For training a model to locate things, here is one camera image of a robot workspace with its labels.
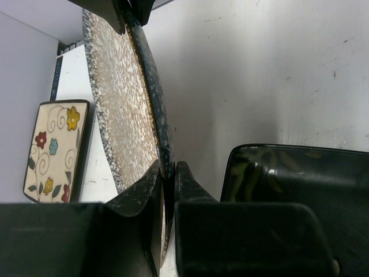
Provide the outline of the speckled round plate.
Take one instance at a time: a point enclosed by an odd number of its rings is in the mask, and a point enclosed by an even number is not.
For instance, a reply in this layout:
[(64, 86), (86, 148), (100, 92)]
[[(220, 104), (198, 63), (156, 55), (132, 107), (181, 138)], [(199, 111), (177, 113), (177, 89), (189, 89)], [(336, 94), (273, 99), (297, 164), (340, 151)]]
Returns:
[(101, 140), (118, 192), (113, 206), (142, 213), (141, 247), (158, 275), (174, 217), (175, 162), (157, 67), (130, 10), (122, 14), (122, 34), (88, 10), (82, 20)]

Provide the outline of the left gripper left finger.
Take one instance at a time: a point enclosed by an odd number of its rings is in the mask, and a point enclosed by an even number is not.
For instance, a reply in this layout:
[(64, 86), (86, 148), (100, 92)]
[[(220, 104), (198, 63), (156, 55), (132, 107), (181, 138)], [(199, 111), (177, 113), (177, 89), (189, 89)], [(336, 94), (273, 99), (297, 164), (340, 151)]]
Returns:
[(1, 205), (2, 276), (158, 276), (158, 162), (106, 203)]

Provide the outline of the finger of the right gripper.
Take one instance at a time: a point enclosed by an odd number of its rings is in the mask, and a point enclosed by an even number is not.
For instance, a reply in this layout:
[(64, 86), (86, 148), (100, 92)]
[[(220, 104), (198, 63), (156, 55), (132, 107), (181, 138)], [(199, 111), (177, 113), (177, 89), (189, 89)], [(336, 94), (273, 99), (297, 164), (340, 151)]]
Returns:
[(155, 0), (129, 0), (134, 17), (144, 26), (148, 23)]
[(70, 2), (106, 20), (116, 33), (120, 35), (125, 33), (125, 24), (119, 1), (70, 0)]

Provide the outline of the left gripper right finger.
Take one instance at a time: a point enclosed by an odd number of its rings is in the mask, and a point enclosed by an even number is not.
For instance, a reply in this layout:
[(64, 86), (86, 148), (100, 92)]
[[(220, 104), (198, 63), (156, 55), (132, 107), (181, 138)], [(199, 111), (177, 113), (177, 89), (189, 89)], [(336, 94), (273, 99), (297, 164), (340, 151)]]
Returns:
[(189, 165), (175, 170), (179, 276), (336, 276), (315, 214), (305, 205), (216, 201)]

